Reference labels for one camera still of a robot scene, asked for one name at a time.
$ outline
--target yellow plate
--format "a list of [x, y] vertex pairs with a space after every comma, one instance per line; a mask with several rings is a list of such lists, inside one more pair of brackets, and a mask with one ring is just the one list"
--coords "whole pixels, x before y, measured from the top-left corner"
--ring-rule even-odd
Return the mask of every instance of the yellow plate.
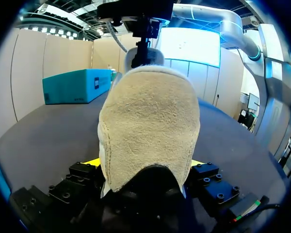
[[[94, 160], [91, 160], [91, 161], [88, 161], [88, 162], [85, 162], [83, 164], [90, 164], [90, 165], [94, 165], [94, 166], [99, 166], [100, 165], [100, 160], [99, 158], [98, 159], [94, 159]], [[205, 163], [202, 163], [200, 161], [196, 161], [196, 160], [193, 160], [192, 159], [192, 163], [191, 163], [191, 166], [196, 166], [197, 164], [205, 164]]]

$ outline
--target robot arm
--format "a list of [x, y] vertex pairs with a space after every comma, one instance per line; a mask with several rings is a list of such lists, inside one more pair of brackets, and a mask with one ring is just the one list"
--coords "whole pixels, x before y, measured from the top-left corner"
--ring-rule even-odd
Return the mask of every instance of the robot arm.
[[97, 8], [97, 17], [100, 21], [113, 21], [114, 26], [121, 25], [121, 21], [133, 21], [131, 28], [133, 37], [140, 37], [141, 41], [136, 44], [138, 49], [131, 62], [132, 68], [151, 63], [148, 58], [149, 39], [158, 38], [160, 26], [168, 24], [172, 16], [217, 22], [220, 24], [221, 38], [243, 50], [253, 61], [261, 57], [258, 45], [243, 34], [240, 16], [229, 10], [193, 4], [173, 4], [172, 0], [146, 2], [119, 0], [102, 4]]

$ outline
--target teal box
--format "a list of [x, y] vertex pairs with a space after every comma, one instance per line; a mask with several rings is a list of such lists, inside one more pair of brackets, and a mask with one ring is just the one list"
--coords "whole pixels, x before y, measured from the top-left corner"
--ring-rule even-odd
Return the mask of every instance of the teal box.
[[83, 69], [44, 78], [45, 104], [89, 103], [110, 89], [111, 72]]

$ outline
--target gray table surface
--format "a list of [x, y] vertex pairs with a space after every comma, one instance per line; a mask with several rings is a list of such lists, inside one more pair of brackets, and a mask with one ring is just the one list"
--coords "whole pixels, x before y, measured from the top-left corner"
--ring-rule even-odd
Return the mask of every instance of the gray table surface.
[[[10, 128], [0, 139], [0, 164], [12, 191], [36, 185], [45, 193], [56, 185], [76, 161], [98, 158], [98, 116], [107, 93], [90, 104], [45, 105]], [[273, 156], [237, 121], [199, 100], [201, 129], [193, 158], [211, 161], [223, 178], [270, 203], [280, 203], [287, 179]], [[194, 201], [201, 232], [215, 224], [198, 200]], [[263, 212], [253, 224], [260, 228], [272, 211]]]

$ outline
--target monitor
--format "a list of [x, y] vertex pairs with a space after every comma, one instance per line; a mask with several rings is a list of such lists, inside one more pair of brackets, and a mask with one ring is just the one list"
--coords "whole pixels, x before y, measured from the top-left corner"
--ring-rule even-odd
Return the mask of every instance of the monitor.
[[252, 109], [254, 111], [258, 110], [258, 106], [259, 106], [259, 98], [253, 94], [250, 93], [249, 95], [249, 101], [248, 101], [248, 108]]
[[165, 59], [220, 67], [220, 35], [191, 28], [162, 28], [160, 50]]

